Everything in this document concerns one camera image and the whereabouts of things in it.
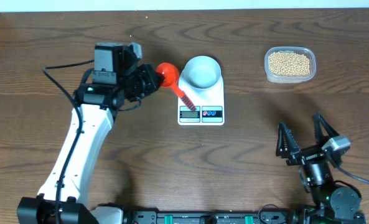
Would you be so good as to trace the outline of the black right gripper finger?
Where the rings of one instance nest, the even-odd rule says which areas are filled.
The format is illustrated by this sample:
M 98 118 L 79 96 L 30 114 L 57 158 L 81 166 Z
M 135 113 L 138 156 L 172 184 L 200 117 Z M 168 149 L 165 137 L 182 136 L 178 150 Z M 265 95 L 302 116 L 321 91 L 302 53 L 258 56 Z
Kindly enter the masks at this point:
M 291 157 L 297 153 L 300 153 L 300 147 L 295 141 L 292 131 L 283 122 L 279 123 L 276 156 Z
M 339 136 L 339 133 L 326 122 L 320 113 L 312 116 L 314 123 L 314 138 L 316 143 L 326 143 L 330 138 Z

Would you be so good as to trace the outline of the red measuring scoop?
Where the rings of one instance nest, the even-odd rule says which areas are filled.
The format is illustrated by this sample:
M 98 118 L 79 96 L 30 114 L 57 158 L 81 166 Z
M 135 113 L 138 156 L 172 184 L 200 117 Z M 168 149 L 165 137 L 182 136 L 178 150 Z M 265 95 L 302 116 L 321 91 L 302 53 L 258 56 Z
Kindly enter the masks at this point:
M 180 73 L 175 65 L 167 62 L 161 63 L 156 68 L 156 72 L 164 77 L 164 81 L 161 84 L 162 87 L 170 88 L 189 110 L 196 110 L 191 99 L 178 86 Z

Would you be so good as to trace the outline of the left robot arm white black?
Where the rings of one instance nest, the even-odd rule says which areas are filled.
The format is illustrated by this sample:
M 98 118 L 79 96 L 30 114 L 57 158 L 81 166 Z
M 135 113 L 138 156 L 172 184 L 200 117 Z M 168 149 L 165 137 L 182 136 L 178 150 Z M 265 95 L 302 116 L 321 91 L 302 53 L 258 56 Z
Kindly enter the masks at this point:
M 107 203 L 89 210 L 91 177 L 101 146 L 122 112 L 125 101 L 140 107 L 142 99 L 162 83 L 150 64 L 138 64 L 142 48 L 99 42 L 93 68 L 82 76 L 73 94 L 70 127 L 57 161 L 34 198 L 23 197 L 17 207 L 19 223 L 125 223 L 121 207 Z

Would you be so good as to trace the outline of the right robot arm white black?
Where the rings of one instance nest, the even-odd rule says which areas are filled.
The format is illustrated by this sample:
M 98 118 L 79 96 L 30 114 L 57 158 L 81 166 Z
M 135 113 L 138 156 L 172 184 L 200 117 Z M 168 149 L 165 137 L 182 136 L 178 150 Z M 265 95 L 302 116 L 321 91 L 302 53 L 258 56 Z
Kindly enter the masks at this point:
M 360 191 L 342 180 L 335 180 L 329 167 L 340 168 L 341 157 L 350 149 L 350 141 L 320 113 L 315 113 L 312 120 L 315 144 L 304 149 L 284 123 L 278 124 L 276 156 L 285 159 L 288 166 L 298 166 L 303 188 L 315 203 L 289 212 L 286 222 L 365 223 L 365 215 L 360 210 Z

